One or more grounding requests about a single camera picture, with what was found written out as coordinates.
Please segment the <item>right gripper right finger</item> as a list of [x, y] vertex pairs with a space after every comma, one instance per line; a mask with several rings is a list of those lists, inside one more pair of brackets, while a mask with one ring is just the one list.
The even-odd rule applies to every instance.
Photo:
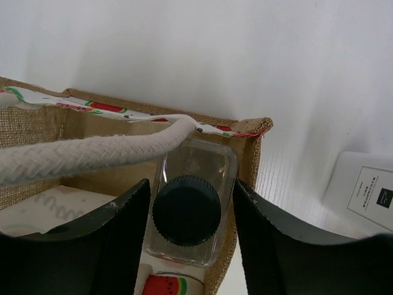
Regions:
[[298, 219], [235, 181], [248, 294], [392, 294], [392, 235], [360, 240]]

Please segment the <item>beige bottle grey cap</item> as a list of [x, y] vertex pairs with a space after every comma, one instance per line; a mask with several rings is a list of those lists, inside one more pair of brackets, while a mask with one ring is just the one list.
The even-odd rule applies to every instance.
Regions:
[[146, 252], [207, 267], [219, 256], [238, 171], [223, 144], [187, 139], [158, 161], [146, 227]]

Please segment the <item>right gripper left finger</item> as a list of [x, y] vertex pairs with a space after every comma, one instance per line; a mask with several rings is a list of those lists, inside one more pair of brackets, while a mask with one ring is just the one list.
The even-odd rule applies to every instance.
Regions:
[[133, 294], [149, 204], [142, 179], [46, 234], [2, 234], [1, 294]]

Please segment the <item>white bottle grey cap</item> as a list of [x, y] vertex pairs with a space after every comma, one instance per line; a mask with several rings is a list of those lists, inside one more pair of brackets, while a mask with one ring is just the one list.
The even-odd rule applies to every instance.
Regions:
[[392, 233], [392, 156], [342, 152], [323, 204], [368, 236]]

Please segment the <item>burlap watermelon canvas bag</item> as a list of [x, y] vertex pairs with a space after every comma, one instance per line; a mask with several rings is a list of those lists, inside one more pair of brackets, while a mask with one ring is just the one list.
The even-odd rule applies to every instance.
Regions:
[[[68, 90], [51, 92], [1, 79], [1, 235], [46, 234], [124, 194], [142, 179], [150, 203], [158, 161], [187, 139], [223, 144], [238, 156], [235, 178], [254, 185], [267, 117], [224, 121], [176, 110], [117, 106]], [[152, 294], [215, 294], [236, 246], [231, 198], [219, 256], [211, 266], [165, 265], [147, 281]], [[141, 258], [146, 252], [145, 236]]]

